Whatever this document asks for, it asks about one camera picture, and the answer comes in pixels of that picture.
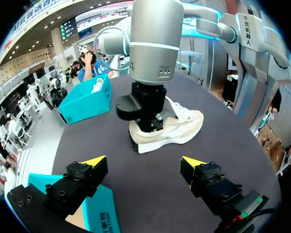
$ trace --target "chair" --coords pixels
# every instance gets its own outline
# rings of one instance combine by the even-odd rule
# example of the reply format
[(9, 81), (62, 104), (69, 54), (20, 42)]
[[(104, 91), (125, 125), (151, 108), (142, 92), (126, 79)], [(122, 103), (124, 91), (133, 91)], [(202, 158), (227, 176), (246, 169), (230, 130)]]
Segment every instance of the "chair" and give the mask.
[(31, 138), (31, 136), (25, 131), (20, 120), (16, 122), (16, 128), (14, 132), (16, 133), (16, 137), (18, 138), (19, 142), (27, 146), (28, 144), (25, 142), (25, 139), (24, 140), (22, 139), (24, 138), (25, 135), (28, 136), (29, 138)]

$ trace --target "ceiling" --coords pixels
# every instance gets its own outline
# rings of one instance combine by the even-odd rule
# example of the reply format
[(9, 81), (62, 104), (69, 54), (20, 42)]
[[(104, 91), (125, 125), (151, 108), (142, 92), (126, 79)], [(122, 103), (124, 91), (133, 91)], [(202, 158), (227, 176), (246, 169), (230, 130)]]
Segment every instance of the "ceiling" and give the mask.
[[(95, 8), (99, 8), (98, 4), (100, 3), (102, 4), (102, 6), (107, 5), (106, 4), (107, 1), (110, 1), (111, 2), (110, 4), (112, 4), (126, 0), (86, 0), (70, 5), (64, 9), (57, 11), (56, 13), (46, 17), (45, 19), (37, 23), (34, 27), (29, 29), (16, 43), (18, 48), (15, 50), (11, 49), (3, 58), (2, 62), (0, 63), (0, 66), (10, 61), (10, 56), (12, 56), (12, 59), (14, 59), (18, 56), (28, 53), (29, 49), (31, 49), (30, 52), (32, 52), (35, 50), (48, 48), (50, 45), (51, 47), (53, 47), (51, 37), (51, 31), (53, 29), (59, 28), (61, 24), (79, 14), (82, 14), (86, 11)], [(182, 0), (182, 2), (197, 2), (197, 0)], [(79, 37), (76, 34), (68, 38), (68, 42), (65, 42), (64, 45), (70, 45), (71, 43), (77, 41), (78, 39)]]

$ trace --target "display screen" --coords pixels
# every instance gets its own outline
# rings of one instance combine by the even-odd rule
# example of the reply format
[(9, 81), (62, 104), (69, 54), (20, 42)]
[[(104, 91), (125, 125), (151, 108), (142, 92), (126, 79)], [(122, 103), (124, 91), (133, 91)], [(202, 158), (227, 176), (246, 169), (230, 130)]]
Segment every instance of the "display screen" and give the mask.
[(75, 18), (68, 20), (67, 22), (60, 25), (60, 31), (62, 34), (62, 39), (66, 40), (70, 36), (78, 33), (77, 24)]
[(127, 7), (134, 1), (125, 1), (99, 7), (75, 17), (77, 30), (81, 32), (95, 25), (128, 17)]

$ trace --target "blue shirt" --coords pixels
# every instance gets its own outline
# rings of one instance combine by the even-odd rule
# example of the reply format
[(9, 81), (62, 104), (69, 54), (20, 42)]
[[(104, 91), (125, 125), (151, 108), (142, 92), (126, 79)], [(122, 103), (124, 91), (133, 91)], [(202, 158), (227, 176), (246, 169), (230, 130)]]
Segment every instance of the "blue shirt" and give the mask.
[[(97, 60), (95, 63), (94, 69), (92, 69), (92, 75), (93, 77), (109, 73), (111, 69), (106, 68), (105, 66), (102, 65), (102, 63)], [(84, 81), (84, 76), (85, 76), (85, 68), (82, 68), (79, 73), (78, 73), (78, 79), (80, 83)]]

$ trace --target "white robot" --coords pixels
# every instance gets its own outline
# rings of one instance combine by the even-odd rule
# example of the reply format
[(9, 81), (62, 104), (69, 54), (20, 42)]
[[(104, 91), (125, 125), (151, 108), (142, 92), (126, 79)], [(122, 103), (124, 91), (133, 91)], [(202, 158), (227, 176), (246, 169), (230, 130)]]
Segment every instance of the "white robot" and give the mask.
[(27, 96), (29, 98), (29, 101), (32, 106), (38, 107), (38, 105), (41, 103), (38, 93), (37, 93), (37, 87), (35, 84), (33, 85), (27, 85)]

